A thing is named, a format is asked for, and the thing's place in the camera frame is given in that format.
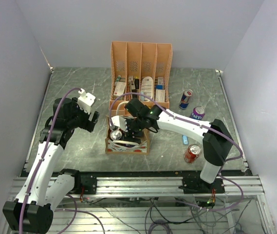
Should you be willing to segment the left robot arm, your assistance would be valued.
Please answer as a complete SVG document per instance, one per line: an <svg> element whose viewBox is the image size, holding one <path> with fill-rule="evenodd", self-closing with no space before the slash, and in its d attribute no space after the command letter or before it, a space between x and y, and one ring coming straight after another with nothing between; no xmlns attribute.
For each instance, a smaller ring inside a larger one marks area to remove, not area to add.
<svg viewBox="0 0 277 234"><path fill-rule="evenodd" d="M49 185L57 161L76 128L92 132L99 113L92 112L96 98L90 93L85 97L58 98L40 133L37 156L26 181L14 201L7 201L3 214L11 230L45 234L48 232L54 211L68 194L81 190L80 172L63 169L56 181Z"/></svg>

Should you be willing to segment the black and yellow can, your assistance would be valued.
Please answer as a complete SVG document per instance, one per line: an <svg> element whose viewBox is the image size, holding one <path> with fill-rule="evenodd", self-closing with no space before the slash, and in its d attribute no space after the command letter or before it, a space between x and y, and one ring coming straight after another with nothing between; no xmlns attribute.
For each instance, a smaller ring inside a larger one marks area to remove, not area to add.
<svg viewBox="0 0 277 234"><path fill-rule="evenodd" d="M120 140L122 138L122 132L120 130L113 130L110 133L111 140Z"/></svg>

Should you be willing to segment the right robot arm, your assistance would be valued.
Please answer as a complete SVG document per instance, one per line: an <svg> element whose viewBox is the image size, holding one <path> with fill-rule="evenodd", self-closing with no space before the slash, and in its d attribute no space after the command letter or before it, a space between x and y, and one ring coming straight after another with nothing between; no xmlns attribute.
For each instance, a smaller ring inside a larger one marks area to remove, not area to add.
<svg viewBox="0 0 277 234"><path fill-rule="evenodd" d="M233 139L221 120L196 120L157 104L149 108L137 98L129 101L125 109L134 117L134 120L127 124L129 130L153 129L155 133L158 130L168 130L201 143L205 163L197 187L203 193L214 188L214 180L233 146Z"/></svg>

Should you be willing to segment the Red Bull can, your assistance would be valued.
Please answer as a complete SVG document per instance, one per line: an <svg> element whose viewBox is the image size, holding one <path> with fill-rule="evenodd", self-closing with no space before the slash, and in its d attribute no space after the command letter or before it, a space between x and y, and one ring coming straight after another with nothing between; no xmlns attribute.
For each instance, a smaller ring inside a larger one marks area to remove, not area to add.
<svg viewBox="0 0 277 234"><path fill-rule="evenodd" d="M190 89L184 90L181 100L180 100L180 103L179 103L180 109L184 110L188 107L192 95L193 95L192 90L190 90Z"/></svg>

